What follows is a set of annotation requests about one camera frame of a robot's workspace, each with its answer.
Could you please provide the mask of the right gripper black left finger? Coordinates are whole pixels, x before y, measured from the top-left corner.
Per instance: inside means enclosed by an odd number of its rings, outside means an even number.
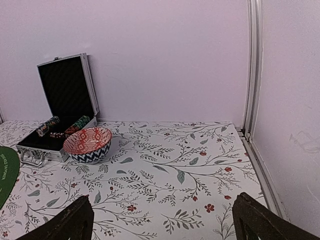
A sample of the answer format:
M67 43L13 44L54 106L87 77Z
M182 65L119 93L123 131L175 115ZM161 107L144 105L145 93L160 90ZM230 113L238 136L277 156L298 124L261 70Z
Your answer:
M94 211L87 196L81 196L58 215L19 237L20 240L90 240Z

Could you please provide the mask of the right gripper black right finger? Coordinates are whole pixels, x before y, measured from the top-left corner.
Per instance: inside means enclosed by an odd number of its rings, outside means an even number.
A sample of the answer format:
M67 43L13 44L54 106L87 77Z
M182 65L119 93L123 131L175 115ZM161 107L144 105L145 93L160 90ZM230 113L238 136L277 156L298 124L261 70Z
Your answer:
M245 192L232 206L238 240L319 240L320 238L280 218Z

